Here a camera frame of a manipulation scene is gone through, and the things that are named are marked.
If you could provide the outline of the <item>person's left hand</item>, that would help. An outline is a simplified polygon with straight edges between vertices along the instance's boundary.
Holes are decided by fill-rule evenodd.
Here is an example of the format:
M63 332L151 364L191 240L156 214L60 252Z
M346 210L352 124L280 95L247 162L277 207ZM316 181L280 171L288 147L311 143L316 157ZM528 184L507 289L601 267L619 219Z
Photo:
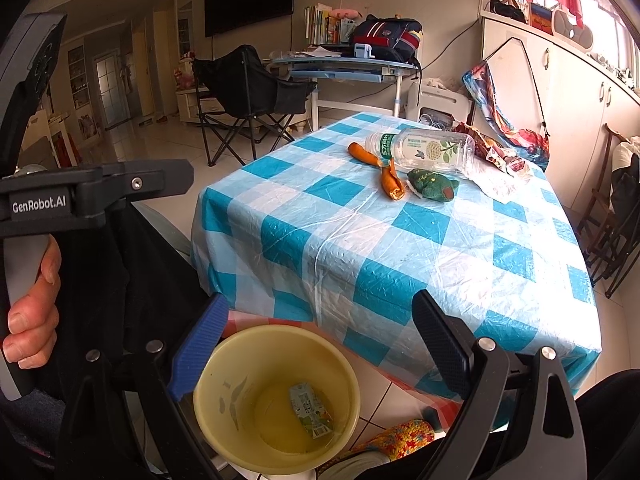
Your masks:
M2 350L6 360L22 370L42 367L52 354L60 320L55 300L61 287L61 263L60 248L50 235L35 283L9 310L10 334Z

